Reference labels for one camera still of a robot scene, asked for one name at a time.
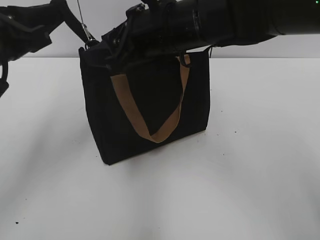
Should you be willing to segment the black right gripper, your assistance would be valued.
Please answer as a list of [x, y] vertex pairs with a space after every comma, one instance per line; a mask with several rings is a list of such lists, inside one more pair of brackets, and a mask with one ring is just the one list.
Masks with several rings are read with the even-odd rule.
[[125, 14], [125, 22], [102, 36], [104, 67], [121, 72], [148, 59], [185, 54], [185, 4], [140, 3]]

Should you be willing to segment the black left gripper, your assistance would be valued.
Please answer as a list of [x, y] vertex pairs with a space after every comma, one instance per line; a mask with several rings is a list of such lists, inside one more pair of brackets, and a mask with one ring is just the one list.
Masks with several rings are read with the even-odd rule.
[[83, 42], [89, 38], [83, 25], [65, 0], [29, 7], [8, 5], [0, 8], [0, 60], [15, 61], [52, 44], [50, 34], [63, 21]]

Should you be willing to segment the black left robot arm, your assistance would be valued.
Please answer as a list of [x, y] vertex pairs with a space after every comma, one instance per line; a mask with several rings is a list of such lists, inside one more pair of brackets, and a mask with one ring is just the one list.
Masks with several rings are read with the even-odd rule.
[[87, 46], [95, 40], [65, 0], [29, 7], [9, 5], [0, 8], [1, 95], [9, 88], [9, 62], [52, 44], [50, 34], [62, 23], [66, 23]]

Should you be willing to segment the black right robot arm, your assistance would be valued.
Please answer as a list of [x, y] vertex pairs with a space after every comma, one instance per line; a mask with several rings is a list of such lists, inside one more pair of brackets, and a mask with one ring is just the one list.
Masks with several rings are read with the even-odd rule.
[[212, 46], [247, 46], [320, 32], [317, 0], [144, 0], [103, 37], [103, 66], [120, 71], [159, 56]]

